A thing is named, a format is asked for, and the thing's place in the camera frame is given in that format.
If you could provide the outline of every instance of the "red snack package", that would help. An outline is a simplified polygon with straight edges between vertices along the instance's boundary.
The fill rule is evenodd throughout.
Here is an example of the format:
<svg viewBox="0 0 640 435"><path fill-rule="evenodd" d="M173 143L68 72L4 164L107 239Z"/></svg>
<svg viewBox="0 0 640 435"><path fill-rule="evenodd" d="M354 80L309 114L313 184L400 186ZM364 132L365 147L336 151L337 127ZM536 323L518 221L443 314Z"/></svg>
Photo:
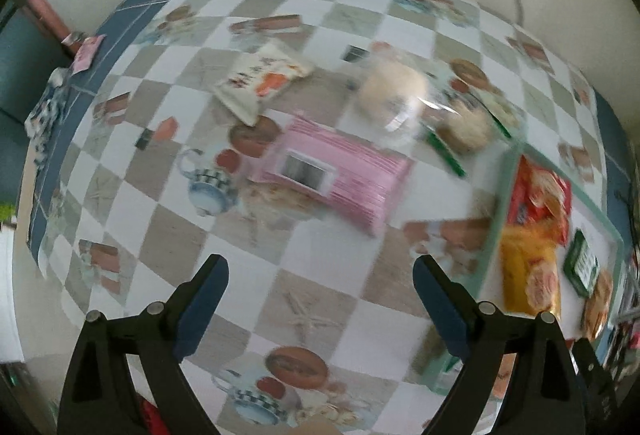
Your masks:
<svg viewBox="0 0 640 435"><path fill-rule="evenodd" d="M520 158L507 215L508 224L536 225L540 235L566 245L571 183L551 170Z"/></svg>

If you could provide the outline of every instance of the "pink snack bag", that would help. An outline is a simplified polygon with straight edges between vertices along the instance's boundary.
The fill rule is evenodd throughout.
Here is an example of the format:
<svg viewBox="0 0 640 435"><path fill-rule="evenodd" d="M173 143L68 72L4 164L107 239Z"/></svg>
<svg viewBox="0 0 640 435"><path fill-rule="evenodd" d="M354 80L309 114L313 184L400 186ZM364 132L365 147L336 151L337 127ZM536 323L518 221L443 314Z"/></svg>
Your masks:
<svg viewBox="0 0 640 435"><path fill-rule="evenodd" d="M78 52L76 53L76 58L74 59L74 64L72 67L72 73L77 74L82 72L83 70L87 70L91 66L91 62L94 60L95 53L98 52L100 44L102 40L104 40L105 34L101 34L100 36L92 36L90 38L86 38Z"/></svg>
<svg viewBox="0 0 640 435"><path fill-rule="evenodd" d="M249 179L296 189L379 235L413 164L404 155L380 152L296 116Z"/></svg>

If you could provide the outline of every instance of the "barcode label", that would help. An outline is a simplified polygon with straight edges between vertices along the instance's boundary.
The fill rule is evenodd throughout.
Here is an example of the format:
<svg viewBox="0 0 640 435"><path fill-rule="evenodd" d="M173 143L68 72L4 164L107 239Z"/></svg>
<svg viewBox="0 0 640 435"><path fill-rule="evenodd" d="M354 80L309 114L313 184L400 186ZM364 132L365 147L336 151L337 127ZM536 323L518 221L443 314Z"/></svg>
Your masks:
<svg viewBox="0 0 640 435"><path fill-rule="evenodd" d="M333 172L330 166L292 151L287 152L279 170L283 177L323 194L328 189Z"/></svg>

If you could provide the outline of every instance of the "table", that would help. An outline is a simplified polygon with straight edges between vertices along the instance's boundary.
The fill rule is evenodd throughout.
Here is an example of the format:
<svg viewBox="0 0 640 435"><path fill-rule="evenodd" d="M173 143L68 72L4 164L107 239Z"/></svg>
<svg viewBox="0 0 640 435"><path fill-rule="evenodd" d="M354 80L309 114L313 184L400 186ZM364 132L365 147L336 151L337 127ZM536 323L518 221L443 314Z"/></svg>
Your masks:
<svg viewBox="0 0 640 435"><path fill-rule="evenodd" d="M584 190L604 202L596 99L584 77L477 4L414 2L127 0L110 19L126 21L124 31L117 40L107 32L105 56L80 76L82 86L73 78L72 109L78 104L85 112L76 109L61 127L56 140L65 144L60 137L68 135L68 148L54 149L41 177L32 224L32 237L42 239L32 241L38 264L60 281L63 308L81 323L94 308L109 318L138 314L190 279L210 253L225 256L228 289L198 351L182 364L222 433L284 433L315 413L343 431L419 433L442 401L419 384L430 320L412 285L412 260L425 241L438 238L450 274L460 281L482 276L472 256L446 258L446 247L478 249L495 205L504 143L465 161L467 179L455 177L423 142L403 144L399 151L416 164L378 238L268 185L244 186L240 205L203 214L184 176L193 166L186 160L181 170L178 162L194 150L201 152L189 155L198 168L218 163L233 171L230 158L258 157L260 145L300 108L309 119L370 139L347 83L350 64L342 58L350 47L386 41L427 71L456 58L474 63L524 110L527 141L553 162L560 162L561 139L586 148L594 183ZM279 37L318 69L274 99L257 131L249 130L211 93L244 47L228 27L292 13L302 16L302 29ZM94 119L94 92L96 103L129 94L121 123ZM172 139L136 147L145 129L170 118L178 125ZM96 244L116 247L117 255ZM238 402L238 394L264 393L277 406ZM495 404L486 417L493 412Z"/></svg>

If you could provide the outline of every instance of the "checkered tablecloth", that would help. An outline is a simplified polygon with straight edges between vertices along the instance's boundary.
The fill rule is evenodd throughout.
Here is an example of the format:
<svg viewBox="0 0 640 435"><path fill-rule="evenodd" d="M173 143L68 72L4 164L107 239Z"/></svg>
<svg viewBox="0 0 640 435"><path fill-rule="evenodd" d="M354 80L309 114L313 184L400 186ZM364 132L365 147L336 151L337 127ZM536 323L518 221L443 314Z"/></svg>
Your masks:
<svg viewBox="0 0 640 435"><path fill-rule="evenodd" d="M318 70L263 112L281 128L303 108L316 122L371 139L370 125L344 82L348 64L342 58L350 46L368 49L373 41L386 41L410 53L418 66L428 59L462 58L524 110L527 140L553 162L560 161L560 140L586 148L595 181L584 189L600 205L606 194L604 152L588 83L549 50L553 74L533 65L507 40L522 30L476 4L450 1L467 24L412 11L395 0L169 0L97 91L96 102L130 93L124 122L94 122L92 108L87 110L46 210L38 263L60 285L67 315L81 325L94 308L109 318L138 314L148 303L165 300L211 253L220 253L228 260L229 286L198 351L182 369L222 433L283 433L313 413L344 431L420 433L442 398L418 384L415 362L430 320L412 287L402 228L490 213L505 145L496 142L465 161L466 179L455 177L423 142L402 145L400 151L417 162L406 196L379 238L325 210L302 219L284 212L284 220L268 223L248 220L240 205L202 216L190 202L190 181L176 158L188 149L213 158L232 147L228 131L236 120L211 92L242 54L229 25L300 14L302 31L283 39ZM577 97L585 90L587 102ZM135 147L144 129L154 130L170 117L179 124L173 140ZM273 206L282 211L281 203ZM88 281L79 240L118 248L119 291ZM215 378L233 367L251 380L242 386L253 390L260 379L276 375L273 365L284 357L279 347L317 354L326 370L314 360L305 367L304 357L289 357L302 365L303 377L327 371L328 378L319 389L289 386L281 378L287 395L279 398L277 387L273 395L289 412L289 423L249 423L251 415L264 412L249 412ZM133 372L139 379L135 367ZM275 386L262 382L262 391Z"/></svg>

